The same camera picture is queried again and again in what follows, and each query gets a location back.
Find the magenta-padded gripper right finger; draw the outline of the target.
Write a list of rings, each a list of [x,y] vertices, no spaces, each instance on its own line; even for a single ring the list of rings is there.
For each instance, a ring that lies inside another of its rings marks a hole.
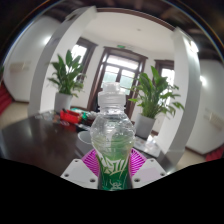
[[[129,174],[132,187],[140,188],[165,177],[166,171],[154,158],[147,159],[139,151],[132,149]]]

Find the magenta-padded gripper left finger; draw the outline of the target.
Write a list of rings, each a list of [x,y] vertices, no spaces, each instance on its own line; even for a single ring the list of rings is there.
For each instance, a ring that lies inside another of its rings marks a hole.
[[[78,186],[97,189],[98,188],[99,165],[96,151],[89,151],[82,159],[74,159],[61,177]]]

